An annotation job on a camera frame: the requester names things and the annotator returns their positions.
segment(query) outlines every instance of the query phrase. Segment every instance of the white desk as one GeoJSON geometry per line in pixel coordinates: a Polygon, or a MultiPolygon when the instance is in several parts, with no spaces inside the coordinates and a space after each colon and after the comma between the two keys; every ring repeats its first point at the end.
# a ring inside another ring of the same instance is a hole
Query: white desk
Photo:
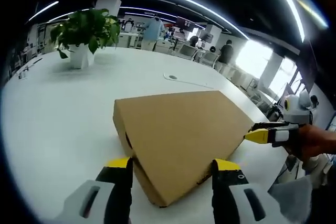
{"type": "Polygon", "coordinates": [[[274,103],[276,103],[276,100],[270,97],[268,94],[262,92],[261,90],[256,90],[256,92],[260,95],[262,101],[261,103],[266,103],[268,106],[272,106],[274,103]]]}
{"type": "MultiPolygon", "coordinates": [[[[106,161],[124,156],[112,121],[115,99],[212,88],[255,122],[266,121],[230,81],[192,61],[106,48],[96,52],[90,68],[70,70],[69,59],[62,60],[57,52],[43,55],[27,79],[12,78],[2,94],[4,145],[18,188],[37,216],[55,217],[65,198],[87,179],[95,179],[106,161]],[[164,74],[184,82],[167,80],[164,74]]],[[[241,165],[250,183],[268,189],[286,157],[283,148],[243,141],[230,160],[241,165]]],[[[211,182],[159,209],[148,202],[134,176],[132,223],[214,223],[211,182]]]]}
{"type": "Polygon", "coordinates": [[[139,34],[137,33],[127,33],[127,32],[121,32],[119,34],[119,36],[123,37],[123,36],[128,36],[128,40],[127,40],[127,46],[126,47],[134,47],[135,46],[135,41],[137,39],[139,34]]]}

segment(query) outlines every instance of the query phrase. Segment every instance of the cardboard box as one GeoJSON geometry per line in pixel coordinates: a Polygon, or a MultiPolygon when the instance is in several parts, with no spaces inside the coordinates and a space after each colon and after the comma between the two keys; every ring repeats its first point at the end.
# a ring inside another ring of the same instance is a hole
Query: cardboard box
{"type": "Polygon", "coordinates": [[[168,206],[209,178],[253,125],[219,91],[116,100],[113,121],[150,202],[168,206]]]}

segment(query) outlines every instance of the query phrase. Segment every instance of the potted plant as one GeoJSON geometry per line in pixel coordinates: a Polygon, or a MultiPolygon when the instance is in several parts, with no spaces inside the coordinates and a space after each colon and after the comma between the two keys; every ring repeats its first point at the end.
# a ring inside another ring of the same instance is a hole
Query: potted plant
{"type": "Polygon", "coordinates": [[[76,69],[93,63],[97,48],[117,44],[120,25],[117,17],[107,9],[77,11],[50,32],[51,42],[58,42],[57,51],[62,59],[68,56],[60,50],[63,45],[70,52],[70,63],[76,69]]]}

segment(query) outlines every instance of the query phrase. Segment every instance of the bright window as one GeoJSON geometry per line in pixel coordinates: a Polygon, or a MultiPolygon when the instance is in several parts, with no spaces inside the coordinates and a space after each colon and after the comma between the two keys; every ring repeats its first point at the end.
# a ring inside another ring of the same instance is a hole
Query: bright window
{"type": "Polygon", "coordinates": [[[292,88],[292,91],[295,92],[297,90],[297,88],[300,85],[300,80],[302,79],[302,76],[300,74],[300,72],[297,73],[297,75],[295,76],[294,82],[293,84],[290,86],[292,88]]]}
{"type": "Polygon", "coordinates": [[[192,33],[189,32],[188,37],[187,37],[187,40],[190,40],[191,37],[196,36],[198,30],[199,30],[199,28],[196,28],[196,27],[195,27],[195,28],[193,29],[192,33]]]}
{"type": "Polygon", "coordinates": [[[253,40],[246,42],[240,51],[236,65],[259,79],[271,58],[273,50],[253,40]]]}
{"type": "Polygon", "coordinates": [[[295,63],[285,58],[282,60],[280,68],[276,75],[274,76],[273,81],[271,82],[269,88],[277,95],[282,95],[286,83],[289,83],[290,80],[293,78],[295,71],[296,71],[295,63]]]}

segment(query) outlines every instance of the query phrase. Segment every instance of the man in light blue shirt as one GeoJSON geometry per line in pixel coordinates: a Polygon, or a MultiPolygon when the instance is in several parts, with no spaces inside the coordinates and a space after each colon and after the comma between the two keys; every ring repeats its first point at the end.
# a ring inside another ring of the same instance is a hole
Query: man in light blue shirt
{"type": "Polygon", "coordinates": [[[160,18],[155,15],[154,18],[151,18],[151,20],[144,25],[144,28],[146,30],[143,33],[141,49],[153,51],[154,45],[159,38],[160,32],[164,31],[164,25],[160,18]]]}

